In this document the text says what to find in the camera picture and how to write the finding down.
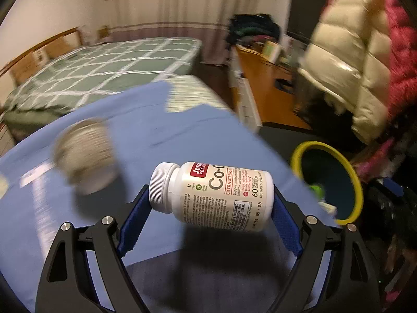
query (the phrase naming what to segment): ribbed cap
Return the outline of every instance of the ribbed cap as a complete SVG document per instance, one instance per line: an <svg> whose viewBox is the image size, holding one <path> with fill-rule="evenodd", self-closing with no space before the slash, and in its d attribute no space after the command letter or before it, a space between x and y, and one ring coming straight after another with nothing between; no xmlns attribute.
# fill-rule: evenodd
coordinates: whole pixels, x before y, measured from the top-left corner
<svg viewBox="0 0 417 313"><path fill-rule="evenodd" d="M168 184L172 172L178 168L177 164L161 162L152 173L149 184L149 202L154 210L170 214L172 210L167 206Z"/></svg>

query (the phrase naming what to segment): monitor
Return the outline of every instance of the monitor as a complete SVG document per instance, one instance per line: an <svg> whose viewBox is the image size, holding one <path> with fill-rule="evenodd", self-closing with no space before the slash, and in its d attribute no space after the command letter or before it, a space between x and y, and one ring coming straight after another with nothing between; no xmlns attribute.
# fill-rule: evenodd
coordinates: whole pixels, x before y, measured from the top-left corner
<svg viewBox="0 0 417 313"><path fill-rule="evenodd" d="M291 0L286 34L307 45L325 4L326 0Z"/></svg>

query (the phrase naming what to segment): red logo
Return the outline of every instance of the red logo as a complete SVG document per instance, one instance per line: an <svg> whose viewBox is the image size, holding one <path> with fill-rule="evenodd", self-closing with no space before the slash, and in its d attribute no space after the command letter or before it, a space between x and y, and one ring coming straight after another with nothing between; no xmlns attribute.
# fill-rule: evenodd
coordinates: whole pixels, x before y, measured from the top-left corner
<svg viewBox="0 0 417 313"><path fill-rule="evenodd" d="M209 164L202 164L200 162L195 162L191 168L190 175L196 176L197 178L205 178L207 174L207 168Z"/></svg>

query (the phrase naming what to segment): patterned curtain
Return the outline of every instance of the patterned curtain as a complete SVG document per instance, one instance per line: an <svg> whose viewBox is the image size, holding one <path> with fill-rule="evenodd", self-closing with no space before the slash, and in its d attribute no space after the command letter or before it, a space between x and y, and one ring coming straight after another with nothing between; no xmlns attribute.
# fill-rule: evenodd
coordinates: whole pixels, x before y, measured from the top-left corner
<svg viewBox="0 0 417 313"><path fill-rule="evenodd" d="M224 38L234 14L253 14L259 0L99 0L98 17L114 41L145 37L194 37L206 63L224 63Z"/></svg>

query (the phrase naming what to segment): white pill bottle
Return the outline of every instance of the white pill bottle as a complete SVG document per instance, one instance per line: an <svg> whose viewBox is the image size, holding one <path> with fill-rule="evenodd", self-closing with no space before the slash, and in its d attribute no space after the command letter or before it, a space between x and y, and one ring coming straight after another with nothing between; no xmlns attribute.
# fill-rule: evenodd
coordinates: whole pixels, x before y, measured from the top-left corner
<svg viewBox="0 0 417 313"><path fill-rule="evenodd" d="M271 217L274 182L265 171L162 162L152 174L149 201L185 223L257 232Z"/></svg>

